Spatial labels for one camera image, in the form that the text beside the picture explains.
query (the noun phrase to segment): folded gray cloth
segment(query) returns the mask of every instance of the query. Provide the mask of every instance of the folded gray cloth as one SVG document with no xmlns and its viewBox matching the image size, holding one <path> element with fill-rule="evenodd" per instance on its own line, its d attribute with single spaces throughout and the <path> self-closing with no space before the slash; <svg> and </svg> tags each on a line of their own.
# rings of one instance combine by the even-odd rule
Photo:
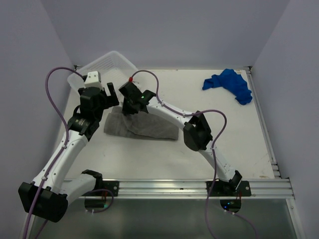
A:
<svg viewBox="0 0 319 239">
<path fill-rule="evenodd" d="M 113 107 L 104 125 L 106 134 L 139 139 L 178 140 L 178 131 L 178 127 L 167 120 L 145 112 L 125 116 L 121 107 Z"/>
</svg>

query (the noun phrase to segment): white table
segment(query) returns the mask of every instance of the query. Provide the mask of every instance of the white table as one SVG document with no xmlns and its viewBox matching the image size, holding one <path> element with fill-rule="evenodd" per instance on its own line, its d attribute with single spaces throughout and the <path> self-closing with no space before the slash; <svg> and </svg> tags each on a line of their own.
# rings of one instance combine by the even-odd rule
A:
<svg viewBox="0 0 319 239">
<path fill-rule="evenodd" d="M 225 132 L 216 145 L 245 179 L 274 178 L 262 128 L 254 100 L 242 106 L 234 95 L 224 88 L 203 91 L 204 79 L 222 70 L 153 70 L 159 78 L 159 96 L 181 109 L 217 109 L 228 118 Z M 248 81 L 244 70 L 236 71 Z M 139 86 L 153 92 L 156 81 L 147 73 Z M 79 104 L 79 96 L 71 90 L 64 117 L 68 120 Z M 66 178 L 75 178 L 83 170 L 91 169 L 110 179 L 211 179 L 213 168 L 198 153 L 188 149 L 179 140 L 154 141 L 110 136 L 103 133 L 107 114 L 105 110 L 99 129 L 88 145 L 80 152 Z M 223 117 L 216 113 L 205 114 L 213 137 L 223 126 Z M 61 127 L 57 142 L 64 128 Z"/>
</svg>

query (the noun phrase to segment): plastic basket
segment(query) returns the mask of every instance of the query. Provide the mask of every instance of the plastic basket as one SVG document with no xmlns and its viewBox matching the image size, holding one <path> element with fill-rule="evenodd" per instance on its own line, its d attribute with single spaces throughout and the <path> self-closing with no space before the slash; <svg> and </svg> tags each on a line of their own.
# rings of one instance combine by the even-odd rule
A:
<svg viewBox="0 0 319 239">
<path fill-rule="evenodd" d="M 102 85 L 108 93 L 107 83 L 112 82 L 120 101 L 123 100 L 119 93 L 119 87 L 128 81 L 129 77 L 138 69 L 128 59 L 117 51 L 111 51 L 90 64 L 82 67 L 78 72 L 82 75 L 90 71 L 99 71 Z M 83 80 L 76 74 L 71 74 L 68 79 L 71 88 L 78 92 L 84 87 Z"/>
</svg>

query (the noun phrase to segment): fabric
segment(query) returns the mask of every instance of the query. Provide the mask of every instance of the fabric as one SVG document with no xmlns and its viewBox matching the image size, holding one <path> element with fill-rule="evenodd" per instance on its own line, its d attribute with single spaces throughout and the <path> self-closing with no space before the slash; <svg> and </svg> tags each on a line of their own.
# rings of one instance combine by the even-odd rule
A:
<svg viewBox="0 0 319 239">
<path fill-rule="evenodd" d="M 125 116 L 121 107 L 113 107 L 106 118 L 104 133 L 127 138 L 178 140 L 179 128 L 159 116 L 145 112 Z"/>
<path fill-rule="evenodd" d="M 207 90 L 221 86 L 233 93 L 241 105 L 248 104 L 253 99 L 247 82 L 232 69 L 225 69 L 220 75 L 212 75 L 210 79 L 204 81 L 202 89 Z"/>
</svg>

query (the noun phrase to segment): crumpled blue cloth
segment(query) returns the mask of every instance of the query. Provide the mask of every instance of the crumpled blue cloth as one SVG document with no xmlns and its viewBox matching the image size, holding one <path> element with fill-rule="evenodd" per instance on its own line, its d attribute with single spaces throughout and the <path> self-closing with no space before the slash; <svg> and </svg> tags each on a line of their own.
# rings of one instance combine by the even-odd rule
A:
<svg viewBox="0 0 319 239">
<path fill-rule="evenodd" d="M 248 104 L 253 99 L 247 82 L 233 69 L 225 69 L 220 75 L 212 75 L 210 79 L 206 79 L 203 90 L 221 86 L 233 93 L 241 105 Z"/>
</svg>

